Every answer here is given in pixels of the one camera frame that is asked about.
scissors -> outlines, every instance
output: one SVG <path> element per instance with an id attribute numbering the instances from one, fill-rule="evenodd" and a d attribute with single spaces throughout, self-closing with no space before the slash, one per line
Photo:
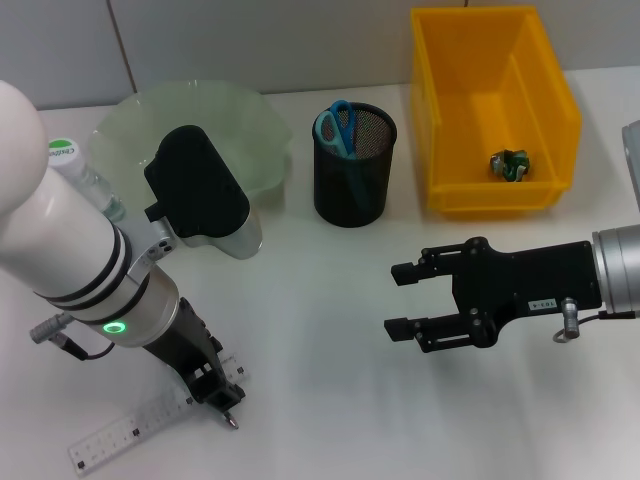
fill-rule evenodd
<path id="1" fill-rule="evenodd" d="M 349 113 L 349 117 L 347 120 L 347 125 L 342 126 L 342 122 L 340 121 L 340 110 L 347 110 Z M 331 140 L 327 140 L 322 135 L 322 125 L 324 124 L 325 119 L 329 119 L 329 126 L 331 131 L 333 132 L 333 138 Z M 353 145 L 353 131 L 356 126 L 356 115 L 353 111 L 353 107 L 346 100 L 338 100 L 335 102 L 329 110 L 326 112 L 322 112 L 318 119 L 316 120 L 315 130 L 316 136 L 320 140 L 320 143 L 325 147 L 333 147 L 338 152 L 338 156 L 343 158 L 356 158 L 355 147 Z"/>

pen holder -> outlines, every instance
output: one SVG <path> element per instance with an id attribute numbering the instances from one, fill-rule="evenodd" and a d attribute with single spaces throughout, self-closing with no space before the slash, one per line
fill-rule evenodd
<path id="1" fill-rule="evenodd" d="M 318 138 L 315 122 L 312 128 L 316 211 L 327 222 L 347 228 L 362 227 L 382 215 L 398 136 L 391 117 L 379 108 L 366 103 L 351 106 L 356 117 L 351 139 L 355 158 L 338 156 L 335 148 L 325 146 Z M 346 125 L 348 115 L 346 110 L 339 112 L 342 125 Z M 323 137 L 331 140 L 334 132 L 330 122 L 324 123 Z"/>

white ruler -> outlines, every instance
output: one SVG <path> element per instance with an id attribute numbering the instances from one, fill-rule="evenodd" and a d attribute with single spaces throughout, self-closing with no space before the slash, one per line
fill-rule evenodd
<path id="1" fill-rule="evenodd" d="M 247 378 L 235 354 L 221 355 L 220 363 L 231 383 L 242 383 Z M 196 405 L 185 386 L 174 387 L 73 444 L 69 447 L 69 456 L 76 474 L 84 477 L 95 471 L 164 427 L 185 418 Z"/>

white table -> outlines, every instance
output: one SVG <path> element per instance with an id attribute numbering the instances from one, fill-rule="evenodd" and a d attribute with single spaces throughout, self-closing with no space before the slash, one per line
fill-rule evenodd
<path id="1" fill-rule="evenodd" d="M 411 166 L 406 86 L 272 95 L 294 131 L 283 191 L 258 203 L 264 246 L 247 261 L 214 248 L 162 262 L 252 378 L 229 431 L 201 409 L 91 475 L 213 479 L 640 478 L 640 321 L 594 322 L 551 342 L 559 315 L 517 320 L 489 350 L 422 354 L 392 343 L 387 318 L 454 312 L 450 280 L 398 288 L 395 263 L 475 235 L 500 250 L 590 239 L 640 222 L 620 130 L 640 118 L 640 68 L 569 72 L 583 113 L 572 190 L 517 222 L 423 218 Z M 337 98 L 386 110 L 398 126 L 387 207 L 345 230 L 313 207 L 311 124 Z M 43 112 L 50 135 L 86 147 L 109 107 Z M 142 349 L 81 363 L 28 330 L 54 313 L 0 274 L 0 475 L 72 479 L 67 447 L 174 381 Z M 87 350 L 106 340 L 71 327 Z"/>

yellow plastic bin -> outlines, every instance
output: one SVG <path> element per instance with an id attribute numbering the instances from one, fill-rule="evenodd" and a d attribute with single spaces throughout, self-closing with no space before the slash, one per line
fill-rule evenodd
<path id="1" fill-rule="evenodd" d="M 478 218 L 553 205 L 571 187 L 581 118 L 536 9 L 418 8 L 411 23 L 427 205 Z M 522 182 L 491 172 L 504 149 L 527 151 Z"/>

